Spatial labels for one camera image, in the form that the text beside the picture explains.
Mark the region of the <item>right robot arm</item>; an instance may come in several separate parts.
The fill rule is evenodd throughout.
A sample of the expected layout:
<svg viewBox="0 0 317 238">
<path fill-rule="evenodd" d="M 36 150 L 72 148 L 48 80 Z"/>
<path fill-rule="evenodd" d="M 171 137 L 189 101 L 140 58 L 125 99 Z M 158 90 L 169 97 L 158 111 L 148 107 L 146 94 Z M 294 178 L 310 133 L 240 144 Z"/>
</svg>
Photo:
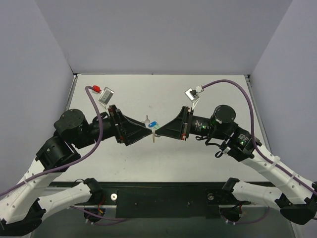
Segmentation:
<svg viewBox="0 0 317 238">
<path fill-rule="evenodd" d="M 236 113 L 230 106 L 217 106 L 210 118 L 195 116 L 193 112 L 183 107 L 175 119 L 155 130 L 154 135 L 186 140 L 193 134 L 206 146 L 212 145 L 212 139 L 221 140 L 221 154 L 254 169 L 273 184 L 266 187 L 229 178 L 221 190 L 225 202 L 238 200 L 267 206 L 298 225 L 317 218 L 317 184 L 291 170 L 235 123 Z"/>
</svg>

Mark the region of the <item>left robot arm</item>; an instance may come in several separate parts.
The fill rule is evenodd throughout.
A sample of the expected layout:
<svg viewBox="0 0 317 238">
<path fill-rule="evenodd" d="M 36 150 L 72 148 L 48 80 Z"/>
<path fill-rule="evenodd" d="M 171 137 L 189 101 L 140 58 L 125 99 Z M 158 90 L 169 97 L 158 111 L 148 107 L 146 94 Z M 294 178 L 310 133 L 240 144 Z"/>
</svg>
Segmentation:
<svg viewBox="0 0 317 238">
<path fill-rule="evenodd" d="M 103 189 L 94 178 L 49 196 L 42 192 L 67 170 L 70 163 L 81 158 L 81 149 L 115 137 L 118 143 L 131 145 L 152 131 L 145 124 L 122 114 L 115 105 L 109 114 L 88 123 L 78 109 L 65 111 L 54 123 L 55 133 L 37 152 L 30 168 L 20 180 L 21 187 L 9 192 L 0 201 L 0 234 L 21 237 L 34 231 L 47 217 L 80 203 L 102 204 Z"/>
</svg>

